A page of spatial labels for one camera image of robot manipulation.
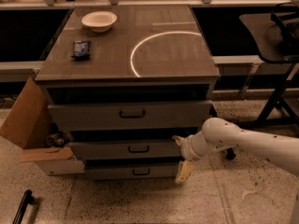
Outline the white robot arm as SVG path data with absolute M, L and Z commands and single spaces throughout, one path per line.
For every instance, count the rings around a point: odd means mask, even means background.
M 178 163 L 177 184 L 188 179 L 195 161 L 230 147 L 239 147 L 284 171 L 299 176 L 298 138 L 245 130 L 225 119 L 210 118 L 204 122 L 202 130 L 197 134 L 188 137 L 174 135 L 173 139 L 184 158 Z

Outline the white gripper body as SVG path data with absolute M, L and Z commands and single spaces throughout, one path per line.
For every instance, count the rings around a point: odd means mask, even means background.
M 182 157 L 187 161 L 199 161 L 213 149 L 214 146 L 205 139 L 201 132 L 183 138 L 180 144 Z

